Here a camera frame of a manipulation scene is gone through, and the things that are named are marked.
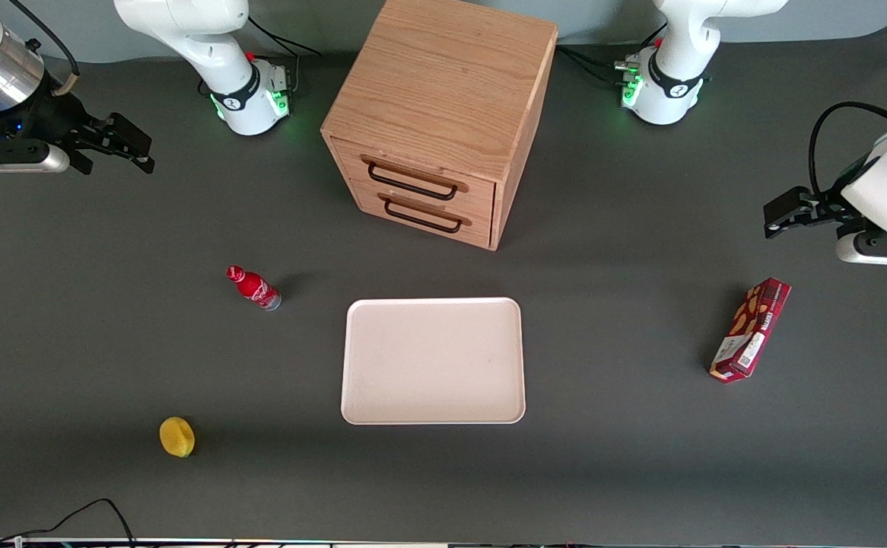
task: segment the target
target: cabinet top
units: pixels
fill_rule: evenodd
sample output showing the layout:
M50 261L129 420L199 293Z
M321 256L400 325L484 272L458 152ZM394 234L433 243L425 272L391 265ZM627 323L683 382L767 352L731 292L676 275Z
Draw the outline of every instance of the cabinet top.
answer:
M322 132L503 180L556 38L550 21L460 0L387 0Z

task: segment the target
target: gray wall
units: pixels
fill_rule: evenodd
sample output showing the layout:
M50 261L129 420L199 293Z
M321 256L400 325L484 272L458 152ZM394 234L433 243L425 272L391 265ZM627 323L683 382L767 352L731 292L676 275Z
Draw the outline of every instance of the gray wall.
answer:
M656 28L660 15L650 0L473 0L503 10L555 21L563 43L639 41ZM172 52L125 27L110 0L24 0L82 62L169 56ZM251 13L264 27L323 51L359 49L382 0L251 0ZM43 52L60 56L8 1L0 18L23 38L37 37ZM725 41L771 42L862 36L887 25L887 0L790 0L777 14L718 21ZM238 41L257 53L277 51L248 24Z

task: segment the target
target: green indicator light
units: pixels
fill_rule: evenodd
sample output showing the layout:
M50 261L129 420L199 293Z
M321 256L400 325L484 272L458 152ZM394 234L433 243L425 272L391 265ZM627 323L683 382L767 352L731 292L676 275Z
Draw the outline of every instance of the green indicator light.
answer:
M634 82L627 84L627 90L623 91L623 104L626 107L632 107L636 103L636 97L639 96L639 89L641 89L642 83L642 79L637 77Z
M214 108L217 109L218 118L224 120L224 112L221 111L221 105L217 104L217 100L215 100L214 94L210 94L210 101L214 104Z
M267 91L267 97L271 100L271 107L279 118L288 115L288 96L283 91Z

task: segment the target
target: yellow lemon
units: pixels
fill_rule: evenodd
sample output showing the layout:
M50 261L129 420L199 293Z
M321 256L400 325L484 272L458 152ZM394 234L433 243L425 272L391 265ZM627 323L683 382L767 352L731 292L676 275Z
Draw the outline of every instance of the yellow lemon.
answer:
M159 425L159 443L173 457L186 457L193 452L193 429L186 420L171 416Z

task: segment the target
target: red cardboard box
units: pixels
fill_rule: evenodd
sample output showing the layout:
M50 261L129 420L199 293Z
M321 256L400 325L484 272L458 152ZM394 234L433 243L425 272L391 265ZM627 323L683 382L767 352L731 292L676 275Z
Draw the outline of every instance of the red cardboard box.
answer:
M791 289L775 278L750 288L714 356L709 370L712 377L724 383L751 377Z

